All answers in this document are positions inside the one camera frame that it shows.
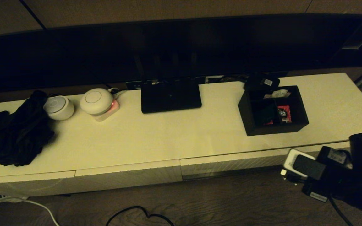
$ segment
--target sticker label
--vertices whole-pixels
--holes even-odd
[[[285,97],[287,92],[288,92],[288,90],[286,90],[286,89],[274,91],[272,94],[272,98]]]
[[[326,202],[328,200],[328,198],[326,198],[325,196],[321,196],[315,192],[311,192],[311,194],[309,194],[310,197],[317,199],[321,202]]]
[[[335,149],[331,149],[328,154],[329,159],[332,159],[340,164],[344,164],[346,157],[346,153],[341,153],[340,151]]]
[[[265,79],[265,81],[263,83],[265,83],[268,86],[271,86],[273,82],[270,81],[269,79]]]

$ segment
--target wooden floor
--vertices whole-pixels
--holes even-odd
[[[273,170],[180,183],[141,186],[30,200],[49,207],[61,226],[100,226],[116,212],[143,206],[163,214],[176,226],[344,226],[330,203],[305,196]],[[336,201],[353,225],[362,226],[362,212]],[[167,225],[146,219],[139,210],[119,215],[110,225]],[[48,212],[30,203],[0,203],[0,226],[53,226]]]

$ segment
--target round white device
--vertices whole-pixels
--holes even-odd
[[[67,120],[74,114],[74,104],[65,96],[55,96],[47,99],[43,109],[53,120]]]
[[[90,115],[100,115],[110,109],[112,101],[112,94],[108,90],[92,89],[82,96],[80,108]]]

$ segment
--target black organizer box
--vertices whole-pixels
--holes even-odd
[[[289,90],[290,96],[264,99],[266,94],[272,94],[273,91],[281,89]],[[248,136],[297,132],[309,124],[299,88],[280,86],[275,90],[245,90],[238,108]],[[286,105],[290,106],[291,123],[282,123],[277,113],[277,106]],[[273,124],[263,125],[255,120],[266,117],[263,113],[269,113],[270,109],[274,111]]]

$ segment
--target power cord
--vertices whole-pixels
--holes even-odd
[[[116,213],[114,216],[112,216],[106,223],[106,226],[109,226],[110,222],[118,215],[120,215],[121,213],[123,212],[126,212],[130,209],[141,209],[143,211],[143,213],[145,213],[145,216],[149,219],[150,217],[158,217],[158,218],[161,218],[161,219],[164,219],[165,221],[167,221],[167,223],[171,226],[174,226],[174,224],[171,222],[170,219],[168,219],[167,217],[163,216],[163,215],[160,215],[160,214],[155,214],[155,213],[152,213],[152,214],[149,214],[145,208],[143,208],[142,206],[132,206],[132,207],[129,207],[129,208],[126,208],[126,209],[123,209],[121,211],[119,211],[118,213]]]
[[[47,97],[54,97],[54,96],[63,96],[60,93],[50,93]]]
[[[117,99],[119,96],[121,96],[122,94],[124,94],[125,92],[127,92],[128,90],[123,90],[123,91],[119,91],[118,93],[115,93],[113,95],[114,99]]]
[[[336,212],[339,214],[339,216],[346,222],[346,224],[348,226],[353,226],[353,224],[349,221],[349,219],[347,219],[347,217],[337,207],[335,201],[333,200],[332,194],[329,195],[329,201],[331,202],[333,208],[336,210]]]
[[[113,88],[109,88],[108,91],[111,93],[111,94],[116,94],[119,92],[119,89],[117,87],[113,87]]]
[[[48,211],[48,213],[50,214],[50,216],[51,216],[51,218],[53,219],[53,221],[54,221],[54,224],[56,225],[56,226],[59,226],[59,224],[57,223],[57,221],[56,221],[56,219],[54,218],[54,215],[53,215],[53,213],[51,212],[51,210],[48,208],[48,207],[46,207],[46,206],[44,206],[44,205],[42,205],[42,204],[40,204],[40,203],[37,203],[37,202],[34,202],[34,201],[30,201],[30,200],[26,200],[26,199],[23,199],[23,198],[21,198],[21,197],[12,197],[12,196],[7,196],[7,197],[4,197],[4,198],[0,198],[0,203],[2,203],[2,202],[8,202],[9,200],[20,200],[20,201],[22,201],[22,202],[27,202],[27,203],[31,203],[31,204],[35,204],[35,205],[38,205],[38,206],[41,206],[41,207],[43,207],[44,209],[46,209],[47,211]]]

